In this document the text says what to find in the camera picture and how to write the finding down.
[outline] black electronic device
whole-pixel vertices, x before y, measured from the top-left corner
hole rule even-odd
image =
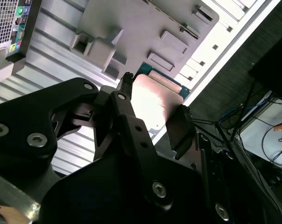
[[[41,2],[0,0],[0,70],[14,74],[24,67]]]
[[[282,98],[282,39],[262,57],[249,74]]]

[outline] black cable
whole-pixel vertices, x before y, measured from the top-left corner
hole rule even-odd
[[[244,106],[243,106],[243,108],[242,108],[242,110],[241,110],[241,112],[240,112],[239,119],[238,119],[238,121],[236,122],[236,128],[233,130],[233,133],[232,133],[232,135],[231,135],[230,141],[232,141],[232,140],[234,139],[235,134],[236,134],[236,132],[237,132],[237,128],[238,128],[238,127],[240,126],[240,124],[241,124],[241,120],[242,120],[243,115],[244,115],[244,113],[245,113],[245,110],[246,110],[246,107],[247,107],[247,105],[248,105],[249,99],[250,99],[250,97],[251,97],[251,95],[252,95],[252,92],[253,92],[253,90],[254,90],[255,83],[256,83],[256,80],[254,80],[254,82],[253,82],[252,85],[251,85],[250,91],[249,91],[249,93],[248,93],[248,96],[247,96],[247,98],[246,98],[246,101],[245,101],[245,103],[244,103]]]
[[[263,120],[261,120],[261,119],[258,119],[258,120],[261,121],[261,122],[263,122],[263,123],[265,123],[265,124],[267,124],[267,125],[269,125],[269,126],[271,126],[271,128],[268,129],[268,130],[266,131],[266,133],[263,135],[262,140],[261,140],[261,149],[262,149],[263,154],[266,156],[266,158],[267,158],[271,163],[273,163],[273,164],[275,164],[275,165],[277,165],[277,166],[282,166],[282,164],[275,162],[275,160],[282,154],[282,150],[281,150],[273,159],[270,159],[270,158],[268,157],[268,155],[266,154],[265,149],[264,149],[264,140],[265,140],[265,138],[266,138],[266,135],[267,135],[273,128],[275,128],[276,126],[282,125],[282,122],[279,123],[279,124],[277,124],[277,125],[271,125],[271,124],[269,124],[269,123],[267,123],[267,122],[265,122],[265,121],[263,121]]]
[[[261,119],[259,119],[259,118],[257,118],[257,117],[252,116],[252,118],[254,118],[254,119],[256,119],[256,120],[259,120],[259,121],[261,121],[262,123],[264,123],[264,124],[266,124],[266,125],[275,127],[275,125],[271,125],[271,124],[269,124],[269,123],[265,122],[264,120],[261,120]]]
[[[250,157],[250,156],[248,155],[248,153],[246,152],[246,149],[245,149],[245,146],[244,146],[244,142],[243,142],[242,137],[240,136],[240,133],[237,132],[237,134],[238,134],[238,136],[239,136],[239,138],[240,138],[240,143],[241,143],[241,145],[242,145],[242,147],[243,147],[243,149],[244,149],[244,152],[245,152],[246,156],[251,160],[251,162],[252,162],[254,168],[256,169],[258,178],[259,178],[260,183],[262,184],[262,186],[263,186],[263,188],[264,188],[266,194],[267,194],[267,195],[271,198],[271,200],[274,202],[276,208],[277,208],[278,210],[280,210],[280,209],[279,209],[279,206],[278,206],[278,204],[277,204],[277,202],[276,202],[276,200],[275,200],[275,199],[269,194],[269,192],[267,191],[266,186],[264,185],[264,183],[263,183],[263,181],[262,181],[261,174],[259,173],[258,168],[254,165],[254,163],[253,163],[251,157]]]

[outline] white desk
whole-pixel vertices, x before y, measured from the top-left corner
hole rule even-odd
[[[282,105],[272,104],[266,110],[264,110],[257,118],[276,125],[282,122]],[[274,131],[272,128],[264,139],[264,151],[268,158],[262,151],[262,138],[266,131],[271,126],[254,119],[246,128],[241,131],[241,138],[243,140],[245,149],[249,152],[269,161],[268,158],[273,159],[281,150],[282,142],[278,140],[282,137],[282,130]],[[275,160],[276,163],[282,164],[282,154]]]

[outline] silver metal panel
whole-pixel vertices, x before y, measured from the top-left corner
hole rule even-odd
[[[63,0],[42,1],[42,8],[73,27],[78,26],[79,20],[83,14],[80,10],[70,7],[70,5]]]
[[[69,44],[77,28],[86,0],[43,0],[25,68],[0,83],[0,103],[41,90],[62,81],[83,77],[100,88],[116,87],[101,70],[74,55]],[[53,169],[69,175],[94,158],[93,129],[82,127],[58,141]]]
[[[213,20],[208,25],[196,16],[190,18],[196,5],[203,5],[211,12]],[[127,58],[127,63],[110,63],[119,71],[118,78],[126,71],[136,73],[143,62],[175,78],[218,20],[219,16],[201,0],[91,0],[79,22],[78,33],[83,31],[91,38],[107,38],[115,29],[123,29],[116,53]],[[186,44],[183,53],[162,41],[160,36],[164,30]],[[161,61],[150,60],[151,52],[173,66],[169,68]]]

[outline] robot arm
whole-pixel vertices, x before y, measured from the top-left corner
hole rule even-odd
[[[75,78],[0,105],[0,176],[9,181],[0,182],[34,199],[25,199],[31,216],[20,209],[27,218],[39,224],[266,223],[270,216],[282,223],[275,205],[255,195],[256,183],[238,175],[244,172],[238,160],[215,153],[196,132],[185,106],[166,122],[176,158],[159,155],[135,117],[132,83],[126,73],[120,90],[98,91]],[[57,141],[81,126],[95,130],[94,162],[59,180],[50,167]]]

